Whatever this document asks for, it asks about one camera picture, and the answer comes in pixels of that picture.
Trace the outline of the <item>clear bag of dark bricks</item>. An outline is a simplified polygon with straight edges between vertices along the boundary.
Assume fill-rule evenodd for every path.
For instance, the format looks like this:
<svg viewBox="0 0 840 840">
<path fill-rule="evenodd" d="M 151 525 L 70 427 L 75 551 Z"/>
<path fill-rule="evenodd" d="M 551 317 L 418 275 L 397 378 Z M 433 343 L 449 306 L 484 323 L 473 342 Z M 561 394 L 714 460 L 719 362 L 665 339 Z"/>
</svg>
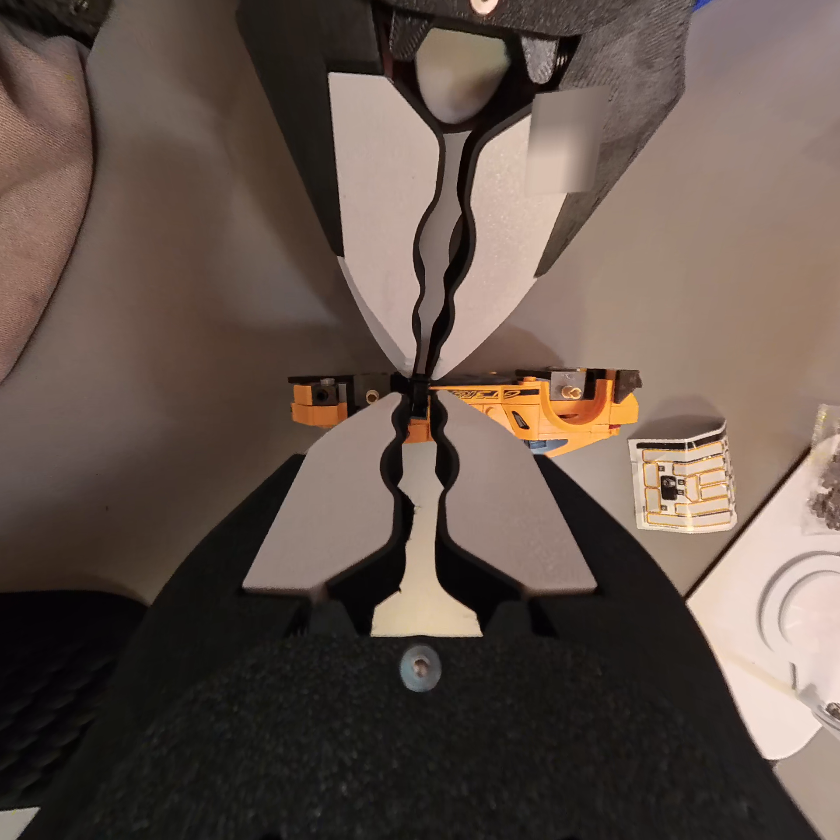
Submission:
<svg viewBox="0 0 840 840">
<path fill-rule="evenodd" d="M 807 458 L 803 529 L 808 534 L 839 531 L 839 406 L 821 404 Z"/>
</svg>

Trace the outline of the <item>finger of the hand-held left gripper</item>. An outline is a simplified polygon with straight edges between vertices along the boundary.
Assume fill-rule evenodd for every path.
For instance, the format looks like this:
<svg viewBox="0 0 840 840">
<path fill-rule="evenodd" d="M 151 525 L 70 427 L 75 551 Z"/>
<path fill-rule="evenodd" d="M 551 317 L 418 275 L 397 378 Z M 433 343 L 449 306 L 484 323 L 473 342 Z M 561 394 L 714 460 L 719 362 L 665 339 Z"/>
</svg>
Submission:
<svg viewBox="0 0 840 840">
<path fill-rule="evenodd" d="M 424 284 L 419 235 L 439 198 L 443 135 L 399 80 L 333 71 L 329 97 L 339 265 L 375 340 L 397 371 L 411 375 Z"/>
<path fill-rule="evenodd" d="M 460 255 L 449 268 L 451 321 L 444 321 L 431 376 L 470 356 L 530 290 L 569 193 L 566 142 L 532 129 L 532 106 L 475 130 L 458 163 Z"/>
</svg>

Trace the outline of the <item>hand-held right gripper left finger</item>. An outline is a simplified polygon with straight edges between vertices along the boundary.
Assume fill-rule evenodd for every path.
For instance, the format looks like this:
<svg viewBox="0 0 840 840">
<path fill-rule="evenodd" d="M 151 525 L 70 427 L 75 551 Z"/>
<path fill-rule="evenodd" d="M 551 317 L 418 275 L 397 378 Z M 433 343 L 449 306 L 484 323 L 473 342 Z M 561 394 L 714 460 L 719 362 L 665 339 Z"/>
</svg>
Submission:
<svg viewBox="0 0 840 840">
<path fill-rule="evenodd" d="M 245 576 L 246 592 L 385 601 L 400 590 L 414 524 L 400 488 L 409 408 L 392 393 L 310 447 Z"/>
</svg>

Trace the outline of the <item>small black toy brick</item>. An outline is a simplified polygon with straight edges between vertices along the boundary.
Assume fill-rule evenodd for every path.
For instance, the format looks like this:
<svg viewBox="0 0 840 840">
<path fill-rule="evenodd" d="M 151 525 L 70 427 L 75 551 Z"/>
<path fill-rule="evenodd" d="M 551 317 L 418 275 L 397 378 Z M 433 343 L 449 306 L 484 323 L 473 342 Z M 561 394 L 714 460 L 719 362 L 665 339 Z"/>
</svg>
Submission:
<svg viewBox="0 0 840 840">
<path fill-rule="evenodd" d="M 411 419 L 425 422 L 429 407 L 429 377 L 425 374 L 406 377 L 395 372 L 391 375 L 390 385 L 392 392 L 400 393 L 408 399 Z"/>
</svg>

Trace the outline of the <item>sticker sheet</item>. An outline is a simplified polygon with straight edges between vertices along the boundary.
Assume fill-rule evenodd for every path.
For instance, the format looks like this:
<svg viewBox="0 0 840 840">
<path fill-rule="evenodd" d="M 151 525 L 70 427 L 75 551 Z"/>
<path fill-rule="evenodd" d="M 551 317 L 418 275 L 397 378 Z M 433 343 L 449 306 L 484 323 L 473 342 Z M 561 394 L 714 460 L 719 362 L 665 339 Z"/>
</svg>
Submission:
<svg viewBox="0 0 840 840">
<path fill-rule="evenodd" d="M 632 437 L 627 446 L 637 529 L 708 533 L 736 527 L 725 420 L 690 436 Z"/>
</svg>

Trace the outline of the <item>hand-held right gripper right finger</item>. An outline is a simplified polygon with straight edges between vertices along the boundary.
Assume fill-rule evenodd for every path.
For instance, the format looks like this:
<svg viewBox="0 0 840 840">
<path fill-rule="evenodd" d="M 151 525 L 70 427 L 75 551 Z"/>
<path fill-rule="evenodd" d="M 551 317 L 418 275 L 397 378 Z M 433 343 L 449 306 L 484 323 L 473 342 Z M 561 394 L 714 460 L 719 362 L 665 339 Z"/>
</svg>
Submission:
<svg viewBox="0 0 840 840">
<path fill-rule="evenodd" d="M 444 590 L 456 599 L 593 592 L 595 577 L 524 443 L 450 392 L 433 396 L 431 421 Z"/>
</svg>

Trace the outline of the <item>orange toy brick car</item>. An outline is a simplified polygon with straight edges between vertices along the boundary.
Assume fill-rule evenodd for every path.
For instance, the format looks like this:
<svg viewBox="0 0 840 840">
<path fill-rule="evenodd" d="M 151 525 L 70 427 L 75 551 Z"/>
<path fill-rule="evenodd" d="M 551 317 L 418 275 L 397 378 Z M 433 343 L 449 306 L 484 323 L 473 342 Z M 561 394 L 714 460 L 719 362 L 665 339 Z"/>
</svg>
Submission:
<svg viewBox="0 0 840 840">
<path fill-rule="evenodd" d="M 292 376 L 293 422 L 331 429 L 392 392 L 394 372 Z M 507 374 L 461 374 L 431 381 L 503 426 L 534 455 L 556 458 L 617 436 L 638 420 L 633 369 L 549 367 Z"/>
</svg>

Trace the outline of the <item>white book stand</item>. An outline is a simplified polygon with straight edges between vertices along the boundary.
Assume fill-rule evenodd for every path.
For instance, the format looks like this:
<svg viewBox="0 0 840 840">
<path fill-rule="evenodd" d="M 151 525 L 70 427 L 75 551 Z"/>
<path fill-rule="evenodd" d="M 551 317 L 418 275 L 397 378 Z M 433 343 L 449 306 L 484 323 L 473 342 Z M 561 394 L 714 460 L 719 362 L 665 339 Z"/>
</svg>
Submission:
<svg viewBox="0 0 840 840">
<path fill-rule="evenodd" d="M 836 444 L 803 459 L 687 601 L 769 760 L 819 728 L 838 738 L 838 531 L 808 507 Z"/>
</svg>

